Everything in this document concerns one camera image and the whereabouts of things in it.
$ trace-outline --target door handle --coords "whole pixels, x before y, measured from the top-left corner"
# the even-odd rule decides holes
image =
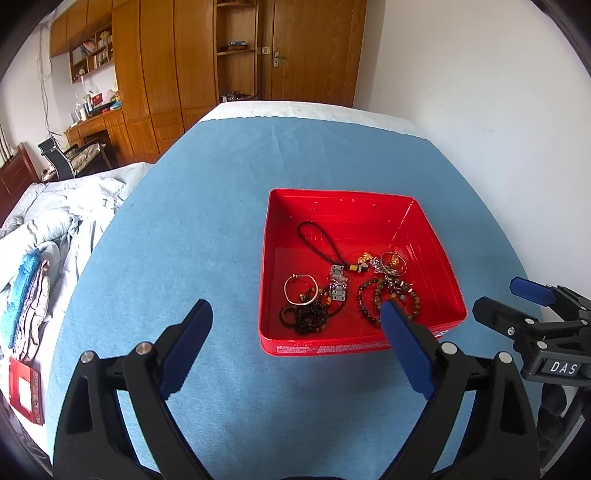
[[[287,60],[287,57],[281,57],[278,51],[273,52],[273,66],[277,68],[279,66],[279,60]]]

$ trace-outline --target desk drawer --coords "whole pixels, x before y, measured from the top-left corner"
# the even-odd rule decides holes
[[[105,115],[105,125],[107,127],[114,127],[115,125],[121,125],[125,122],[123,118],[123,110],[118,110],[116,112],[107,113]]]
[[[89,135],[106,130],[105,119],[102,117],[87,120],[81,125],[78,125],[78,133],[81,137],[88,137]]]

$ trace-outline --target cable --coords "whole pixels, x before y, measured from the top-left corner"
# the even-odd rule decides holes
[[[43,29],[46,29],[48,34],[50,34],[49,26],[46,23],[40,25],[39,28],[39,57],[37,59],[37,66],[38,66],[38,78],[39,82],[41,83],[41,101],[43,102],[43,113],[45,115],[45,129],[47,130],[47,138],[53,136],[51,128],[49,126],[49,99],[47,97],[47,89],[45,82],[46,80],[51,79],[51,72],[53,70],[53,65],[51,62],[51,56],[49,54],[49,50],[47,50],[47,63],[49,65],[49,73],[47,75],[43,72]]]

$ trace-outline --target blue fabric tablecloth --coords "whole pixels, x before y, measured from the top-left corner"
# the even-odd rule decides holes
[[[268,194],[277,187],[415,197],[450,258],[469,310],[487,295],[539,315],[536,306],[509,292],[511,278],[524,270],[499,225],[427,140],[297,118],[202,122],[130,195],[80,279],[51,368],[50,446],[83,351],[124,355],[139,341],[154,341],[204,298],[213,306],[213,328],[168,406],[214,478],[368,480],[383,473],[425,405],[394,353],[276,358],[261,349],[262,237]],[[445,338],[472,355],[511,351],[508,339],[471,314]],[[527,388],[537,412],[540,388]],[[131,403],[120,396],[138,456],[155,468]],[[471,398],[440,465],[453,460]]]

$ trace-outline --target silver bracelet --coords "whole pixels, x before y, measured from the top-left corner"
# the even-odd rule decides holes
[[[294,301],[291,301],[289,299],[289,297],[287,296],[287,284],[291,281],[291,280],[295,280],[296,278],[301,278],[301,277],[308,277],[309,279],[311,279],[314,282],[314,296],[312,297],[311,300],[308,300],[307,302],[304,303],[296,303]],[[316,283],[316,280],[314,279],[314,277],[312,275],[296,275],[295,273],[291,275],[291,277],[288,277],[287,280],[285,281],[285,283],[283,284],[283,293],[285,294],[285,298],[287,299],[287,301],[289,303],[291,303],[292,305],[297,305],[298,307],[303,307],[305,305],[309,305],[310,303],[312,303],[313,301],[315,301],[315,299],[318,297],[318,284]]]

